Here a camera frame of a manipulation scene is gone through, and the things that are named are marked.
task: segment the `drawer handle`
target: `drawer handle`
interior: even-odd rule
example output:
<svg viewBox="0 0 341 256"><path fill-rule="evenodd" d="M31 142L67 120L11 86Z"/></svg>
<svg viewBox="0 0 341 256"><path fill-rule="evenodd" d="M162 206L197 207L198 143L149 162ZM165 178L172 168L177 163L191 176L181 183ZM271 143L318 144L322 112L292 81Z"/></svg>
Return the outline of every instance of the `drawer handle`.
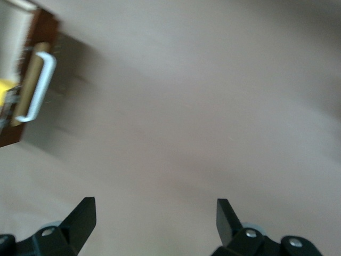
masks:
<svg viewBox="0 0 341 256"><path fill-rule="evenodd" d="M37 118L56 66L56 59L51 54L47 52L37 52L36 55L43 59L43 69L39 76L31 104L28 108L27 116L17 116L15 118L21 123L30 122Z"/></svg>

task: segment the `wooden drawer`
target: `wooden drawer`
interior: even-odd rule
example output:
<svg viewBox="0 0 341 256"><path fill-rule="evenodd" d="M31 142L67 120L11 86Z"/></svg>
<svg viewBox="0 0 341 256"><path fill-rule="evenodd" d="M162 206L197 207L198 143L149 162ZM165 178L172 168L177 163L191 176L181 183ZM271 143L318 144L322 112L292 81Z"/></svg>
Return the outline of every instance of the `wooden drawer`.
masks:
<svg viewBox="0 0 341 256"><path fill-rule="evenodd" d="M1 108L0 147L21 139L25 123L16 121L15 113L22 104L23 93L29 103L32 99L32 93L30 95L25 92L28 90L25 86L31 75L30 62L38 58L33 54L33 49L39 43L46 43L47 52L51 52L58 34L58 25L53 14L33 2L0 0L0 79L14 80L18 84L11 92L13 101Z"/></svg>

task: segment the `bolt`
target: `bolt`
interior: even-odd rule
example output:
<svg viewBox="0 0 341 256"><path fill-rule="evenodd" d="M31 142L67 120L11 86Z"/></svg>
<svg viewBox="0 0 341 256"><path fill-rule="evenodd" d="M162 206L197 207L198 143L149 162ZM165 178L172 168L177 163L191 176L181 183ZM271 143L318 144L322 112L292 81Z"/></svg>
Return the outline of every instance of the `bolt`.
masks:
<svg viewBox="0 0 341 256"><path fill-rule="evenodd" d="M248 237L251 237L251 238L257 237L256 232L254 232L252 229L246 230L246 235L247 235Z"/></svg>
<svg viewBox="0 0 341 256"><path fill-rule="evenodd" d="M303 246L303 244L301 243L300 240L296 239L296 238L290 238L289 239L289 243L294 246L294 247L298 247L301 248Z"/></svg>
<svg viewBox="0 0 341 256"><path fill-rule="evenodd" d="M45 230L42 232L42 236L48 236L48 235L52 234L53 232L54 232L54 228L45 229Z"/></svg>
<svg viewBox="0 0 341 256"><path fill-rule="evenodd" d="M6 240L8 239L9 237L8 236L3 236L0 238L0 244L3 244L6 242Z"/></svg>

